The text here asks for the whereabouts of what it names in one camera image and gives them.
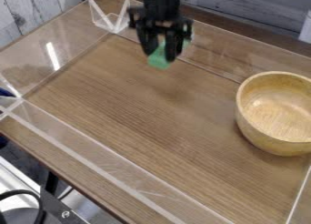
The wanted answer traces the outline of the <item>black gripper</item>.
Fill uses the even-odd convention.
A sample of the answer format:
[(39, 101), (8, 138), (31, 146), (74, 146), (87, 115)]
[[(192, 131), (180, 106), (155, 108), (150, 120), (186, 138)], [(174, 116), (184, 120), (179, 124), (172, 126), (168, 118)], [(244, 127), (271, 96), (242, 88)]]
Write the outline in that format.
[(170, 62), (183, 51), (183, 39), (192, 36), (194, 20), (182, 14), (180, 6), (182, 0), (143, 0), (142, 5), (128, 8), (128, 26), (138, 31), (144, 54), (155, 52), (158, 35), (164, 35)]

